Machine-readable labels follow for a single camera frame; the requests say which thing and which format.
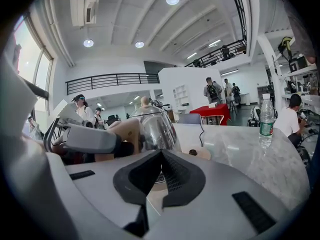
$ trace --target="chair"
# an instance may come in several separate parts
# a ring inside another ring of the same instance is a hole
[[[199,114],[180,114],[177,124],[201,125],[202,120]]]

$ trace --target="white t-shirt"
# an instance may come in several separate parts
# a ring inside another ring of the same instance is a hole
[[[226,90],[226,94],[227,95],[230,95],[230,94],[232,94],[232,85],[231,85],[231,83],[226,83],[225,84],[225,90]]]
[[[291,134],[295,134],[300,129],[297,112],[289,107],[284,107],[273,127],[278,128],[287,137]]]
[[[92,125],[94,126],[96,123],[96,118],[95,118],[95,114],[93,113],[92,109],[90,107],[86,107],[86,106],[82,106],[79,107],[76,110],[76,113],[85,121],[88,120],[89,122],[92,123]]]

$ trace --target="man with backpack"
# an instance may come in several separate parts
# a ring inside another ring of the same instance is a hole
[[[208,98],[209,104],[214,102],[221,104],[221,86],[216,81],[212,81],[211,77],[207,77],[205,80],[207,85],[203,89],[203,95]]]
[[[234,96],[234,102],[238,104],[238,108],[241,108],[240,88],[235,83],[232,84],[232,93]]]

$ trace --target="cap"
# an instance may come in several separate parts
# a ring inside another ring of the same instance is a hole
[[[85,99],[85,96],[83,96],[83,94],[79,94],[79,95],[75,96],[71,101],[72,101],[72,102],[76,102],[76,101],[78,101],[80,98]]]
[[[262,94],[262,97],[264,100],[269,100],[270,99],[270,93],[264,93]]]

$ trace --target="balcony railing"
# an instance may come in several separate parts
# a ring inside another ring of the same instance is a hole
[[[246,52],[247,46],[245,42],[243,40],[238,40],[195,59],[185,67],[206,68],[219,62],[230,60],[240,54],[246,54]]]
[[[158,74],[119,73],[88,76],[67,81],[65,83],[66,94],[69,95],[110,86],[160,84],[160,81]]]

